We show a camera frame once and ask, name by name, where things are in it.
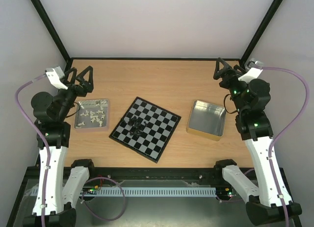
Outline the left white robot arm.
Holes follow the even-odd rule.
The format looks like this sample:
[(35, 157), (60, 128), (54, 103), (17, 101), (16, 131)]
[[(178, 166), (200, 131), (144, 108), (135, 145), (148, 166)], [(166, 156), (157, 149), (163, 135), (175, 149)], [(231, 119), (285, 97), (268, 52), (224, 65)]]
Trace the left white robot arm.
[(77, 97), (85, 97), (94, 89), (93, 68), (81, 73), (76, 68), (67, 71), (47, 68), (35, 81), (47, 77), (58, 89), (52, 96), (39, 92), (31, 99), (35, 122), (27, 118), (37, 132), (40, 156), (40, 177), (32, 214), (23, 219), (24, 227), (73, 227), (76, 205), (84, 184), (94, 168), (91, 159), (79, 159), (71, 165), (70, 175), (63, 183), (65, 157), (69, 147), (71, 126), (65, 122)]

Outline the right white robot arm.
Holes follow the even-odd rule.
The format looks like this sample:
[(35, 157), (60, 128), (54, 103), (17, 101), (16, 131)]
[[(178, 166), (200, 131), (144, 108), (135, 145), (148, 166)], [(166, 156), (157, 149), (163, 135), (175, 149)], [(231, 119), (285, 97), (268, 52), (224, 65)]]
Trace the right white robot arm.
[(228, 182), (241, 196), (246, 212), (255, 226), (280, 221), (289, 223), (302, 214), (301, 205), (292, 200), (274, 150), (270, 120), (264, 112), (269, 103), (270, 84), (259, 78), (262, 67), (251, 61), (246, 69), (230, 66), (222, 58), (216, 61), (213, 79), (229, 90), (237, 113), (235, 125), (250, 152), (258, 184), (255, 185), (232, 159), (217, 161), (214, 179)]

